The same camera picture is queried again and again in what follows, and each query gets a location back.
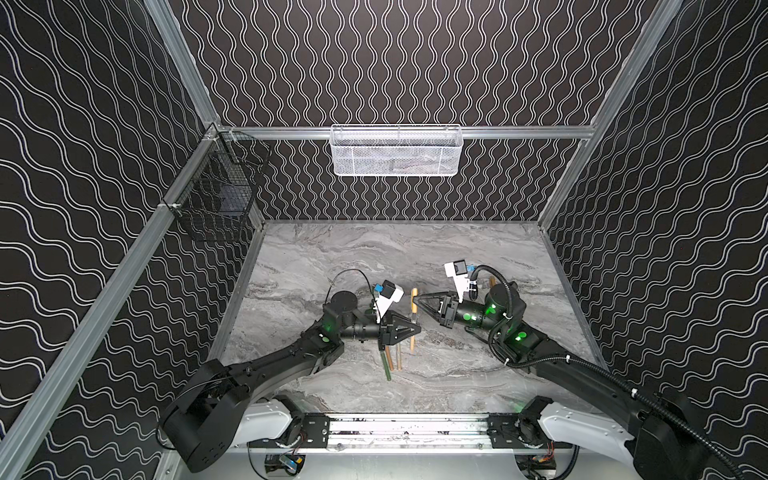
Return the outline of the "tan pen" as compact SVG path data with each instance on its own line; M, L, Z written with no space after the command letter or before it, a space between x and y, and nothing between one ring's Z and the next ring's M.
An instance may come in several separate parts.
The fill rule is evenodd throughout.
M403 370L402 347L399 343L395 346L395 350L396 350L395 366L397 371L402 371Z

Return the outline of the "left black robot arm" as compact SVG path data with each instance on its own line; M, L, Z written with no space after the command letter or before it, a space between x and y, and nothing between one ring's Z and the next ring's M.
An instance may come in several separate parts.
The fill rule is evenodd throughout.
M421 327L406 316L364 311L354 293L339 291L323 304L321 317L288 346L242 363L224 365L213 359L202 364L163 412L159 428L187 469L199 473L231 446L244 442L244 434L251 441L277 439L286 431L295 435L292 425L298 412L270 396L283 385L332 365L343 354L346 339L374 340L383 351L420 332ZM272 415L283 417L283 427L241 426L248 408L262 399Z

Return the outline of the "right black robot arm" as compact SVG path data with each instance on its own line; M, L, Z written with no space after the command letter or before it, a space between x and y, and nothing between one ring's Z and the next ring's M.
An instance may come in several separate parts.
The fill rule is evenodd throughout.
M697 479L712 460L744 478L731 456L704 433L702 416L685 395L632 385L527 324L515 283L493 286L483 301L474 291L447 291L419 295L415 303L443 327L461 325L479 334L505 367L548 380L597 410L569 411L538 396L519 415L522 441L586 448L627 464L643 479Z

